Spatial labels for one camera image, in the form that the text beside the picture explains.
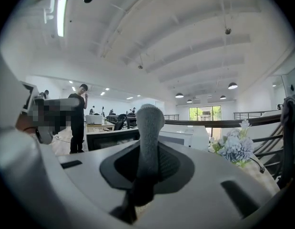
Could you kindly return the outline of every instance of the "black slot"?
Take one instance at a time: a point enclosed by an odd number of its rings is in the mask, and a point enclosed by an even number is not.
[[[235,182],[225,181],[221,183],[221,186],[243,218],[246,218],[258,209],[257,204]]]
[[[61,164],[61,167],[63,169],[67,169],[67,168],[70,168],[70,167],[73,167],[73,166],[78,166],[80,164],[82,164],[81,161],[79,161],[79,160],[73,160],[73,161],[70,161],[70,162],[62,163]]]

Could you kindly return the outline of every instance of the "fluorescent tube light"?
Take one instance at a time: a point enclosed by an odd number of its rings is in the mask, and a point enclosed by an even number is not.
[[[57,3],[57,34],[60,37],[64,35],[65,11],[67,0],[58,0]]]

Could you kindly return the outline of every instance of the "white console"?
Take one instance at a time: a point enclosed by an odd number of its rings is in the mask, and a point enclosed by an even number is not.
[[[159,141],[208,151],[209,135],[201,125],[164,125],[159,133]]]

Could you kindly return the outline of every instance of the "blue flower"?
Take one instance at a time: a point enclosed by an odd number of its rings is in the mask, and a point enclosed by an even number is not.
[[[224,147],[218,150],[218,154],[230,162],[245,162],[253,155],[253,141],[246,137],[240,140],[238,137],[229,136]]]

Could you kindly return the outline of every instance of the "man in black shirt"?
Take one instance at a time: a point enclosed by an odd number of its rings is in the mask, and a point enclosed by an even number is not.
[[[82,153],[82,141],[84,138],[84,109],[87,108],[88,103],[88,95],[85,94],[84,101],[82,94],[84,94],[88,90],[88,86],[86,84],[82,84],[76,93],[70,94],[69,98],[78,98],[80,101],[80,105],[77,106],[72,114],[71,114],[71,130],[72,130],[72,138],[71,138],[71,146],[70,146],[70,154]]]

